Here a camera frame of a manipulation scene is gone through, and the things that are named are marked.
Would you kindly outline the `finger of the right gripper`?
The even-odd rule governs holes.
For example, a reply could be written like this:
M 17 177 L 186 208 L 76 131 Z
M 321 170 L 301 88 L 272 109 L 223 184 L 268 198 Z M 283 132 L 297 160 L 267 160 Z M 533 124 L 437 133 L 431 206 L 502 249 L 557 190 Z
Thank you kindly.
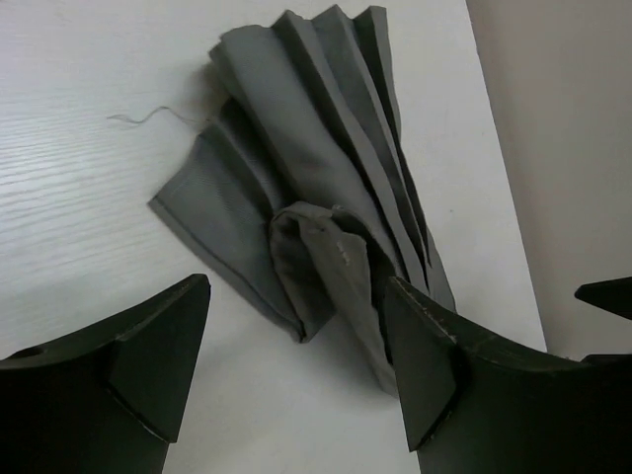
M 632 277 L 622 277 L 581 285 L 575 297 L 609 313 L 630 319 L 632 315 Z

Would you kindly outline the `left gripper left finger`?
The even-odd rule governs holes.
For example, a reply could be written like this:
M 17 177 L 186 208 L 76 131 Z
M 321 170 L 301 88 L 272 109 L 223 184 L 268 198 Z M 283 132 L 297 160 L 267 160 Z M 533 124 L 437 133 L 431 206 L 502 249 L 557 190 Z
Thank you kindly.
M 1 361 L 4 473 L 160 473 L 178 440 L 211 286 L 148 300 Z

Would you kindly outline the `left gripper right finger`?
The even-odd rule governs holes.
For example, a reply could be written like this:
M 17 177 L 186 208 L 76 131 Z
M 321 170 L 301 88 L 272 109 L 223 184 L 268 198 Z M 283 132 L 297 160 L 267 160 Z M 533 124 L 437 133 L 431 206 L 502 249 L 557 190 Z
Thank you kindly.
M 383 310 L 407 441 L 422 472 L 630 471 L 630 355 L 546 354 L 398 278 Z

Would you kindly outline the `grey pleated skirt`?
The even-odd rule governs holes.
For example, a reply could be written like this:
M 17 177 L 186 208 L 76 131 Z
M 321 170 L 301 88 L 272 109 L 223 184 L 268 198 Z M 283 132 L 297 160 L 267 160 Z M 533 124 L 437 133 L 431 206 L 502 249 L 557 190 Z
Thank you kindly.
M 385 283 L 454 299 L 401 146 L 385 9 L 288 11 L 209 57 L 227 100 L 150 208 L 297 341 L 343 318 L 395 394 Z

